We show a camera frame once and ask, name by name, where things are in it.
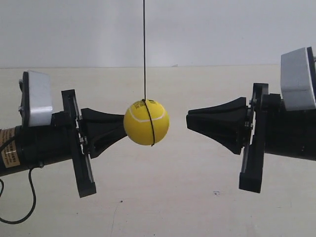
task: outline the wire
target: wire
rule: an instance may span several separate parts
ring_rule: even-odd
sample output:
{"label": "wire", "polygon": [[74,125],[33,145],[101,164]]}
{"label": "wire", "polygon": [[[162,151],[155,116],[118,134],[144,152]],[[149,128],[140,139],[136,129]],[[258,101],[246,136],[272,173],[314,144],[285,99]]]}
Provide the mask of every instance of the wire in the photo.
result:
{"label": "wire", "polygon": [[143,40],[144,40],[144,100],[146,100],[146,31],[145,31],[145,0],[143,0]]}
{"label": "wire", "polygon": [[[18,135],[19,134],[12,136],[5,143],[3,143],[0,147],[0,153],[6,148],[6,146],[8,146],[11,142],[13,142],[17,138]],[[32,171],[33,171],[33,169],[39,168],[39,167],[40,167],[39,165],[35,165],[29,170],[29,182],[30,182],[32,194],[33,194],[33,204],[32,204],[32,207],[31,207],[31,210],[29,211],[29,213],[25,217],[23,217],[22,219],[17,220],[17,221],[7,221],[7,220],[0,217],[1,222],[6,223],[6,224],[10,224],[10,225],[17,225],[17,224],[21,224],[22,222],[26,221],[32,215],[32,213],[35,210],[35,206],[36,206],[36,194],[35,194],[35,189],[34,189],[34,185],[33,185],[33,181],[32,181]],[[2,179],[0,179],[0,183],[1,183],[1,191],[0,191],[0,197],[1,197],[3,190],[4,190],[4,182]]]}

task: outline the white wall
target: white wall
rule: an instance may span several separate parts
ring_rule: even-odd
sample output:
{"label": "white wall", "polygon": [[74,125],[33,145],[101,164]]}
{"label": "white wall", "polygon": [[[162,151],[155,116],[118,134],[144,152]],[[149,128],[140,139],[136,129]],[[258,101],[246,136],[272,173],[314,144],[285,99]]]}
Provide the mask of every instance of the white wall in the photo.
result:
{"label": "white wall", "polygon": [[[316,46],[314,0],[157,0],[148,66],[279,63]],[[143,65],[141,0],[2,0],[0,68]]]}
{"label": "white wall", "polygon": [[[142,98],[141,68],[37,70],[52,77],[55,111],[62,109],[65,89],[76,90],[80,108],[106,113],[123,114]],[[17,78],[22,73],[0,70],[0,128],[21,123]],[[148,98],[170,115],[166,137],[153,147],[124,138],[93,159],[97,194],[86,198],[78,196],[71,161],[34,170],[35,212],[21,225],[0,223],[1,237],[314,236],[315,161],[265,155],[261,194],[242,191],[242,156],[186,127],[189,109],[249,99],[253,82],[269,83],[270,92],[279,93],[278,66],[150,68],[148,73]],[[22,218],[32,204],[27,172],[2,178],[0,216]]]}

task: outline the label sticker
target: label sticker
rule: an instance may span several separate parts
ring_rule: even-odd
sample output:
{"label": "label sticker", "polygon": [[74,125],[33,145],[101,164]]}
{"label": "label sticker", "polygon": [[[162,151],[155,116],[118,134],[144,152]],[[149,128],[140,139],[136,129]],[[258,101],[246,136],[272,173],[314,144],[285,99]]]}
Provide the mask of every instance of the label sticker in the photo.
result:
{"label": "label sticker", "polygon": [[[8,139],[14,136],[15,128],[0,130],[0,146]],[[2,160],[6,168],[20,165],[18,153],[16,151],[15,141],[12,141],[1,152]]]}

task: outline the yellow ball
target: yellow ball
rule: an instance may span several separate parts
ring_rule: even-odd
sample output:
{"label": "yellow ball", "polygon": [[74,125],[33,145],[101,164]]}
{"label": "yellow ball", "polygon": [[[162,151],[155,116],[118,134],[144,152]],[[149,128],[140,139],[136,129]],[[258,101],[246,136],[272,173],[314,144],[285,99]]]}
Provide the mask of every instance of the yellow ball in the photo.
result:
{"label": "yellow ball", "polygon": [[127,136],[139,145],[153,145],[161,141],[169,129],[169,115],[154,100],[140,100],[132,104],[124,115]]}

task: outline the black string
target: black string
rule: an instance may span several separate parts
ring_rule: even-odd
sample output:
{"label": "black string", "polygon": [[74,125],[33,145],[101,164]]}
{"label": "black string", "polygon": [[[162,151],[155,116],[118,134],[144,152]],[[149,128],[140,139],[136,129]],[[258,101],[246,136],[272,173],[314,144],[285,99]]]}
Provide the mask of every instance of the black string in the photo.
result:
{"label": "black string", "polygon": [[[18,136],[18,134],[15,136],[12,136],[10,139],[8,139],[6,142],[4,142],[0,147],[0,153],[5,149],[6,146],[8,146],[11,142],[13,142],[17,136]],[[10,225],[21,224],[22,222],[26,221],[32,215],[32,213],[35,210],[35,206],[36,206],[36,194],[35,194],[35,189],[34,189],[34,185],[32,182],[32,171],[33,171],[33,169],[38,168],[38,167],[40,167],[40,166],[36,165],[36,166],[33,166],[29,170],[29,182],[30,182],[32,194],[33,194],[33,204],[32,204],[32,207],[31,207],[31,210],[29,211],[29,213],[25,217],[23,217],[22,219],[17,220],[17,221],[7,221],[7,220],[0,217],[1,222],[6,223],[6,224],[10,224]],[[0,179],[0,183],[1,183],[1,191],[0,191],[0,197],[1,197],[3,190],[4,190],[4,182],[2,179]]]}
{"label": "black string", "polygon": [[146,100],[146,34],[145,34],[145,0],[143,0],[143,40],[144,40],[144,99]]}
{"label": "black string", "polygon": [[156,142],[154,124],[153,124],[152,116],[150,115],[148,106],[147,106],[147,104],[146,104],[146,100],[143,99],[143,102],[144,102],[145,107],[146,107],[146,109],[147,109],[148,116],[149,116],[149,120],[150,120],[150,123],[151,123],[151,125],[152,125],[152,132],[153,132],[153,143],[152,143],[152,146],[153,146],[153,145],[155,144],[155,142]]}

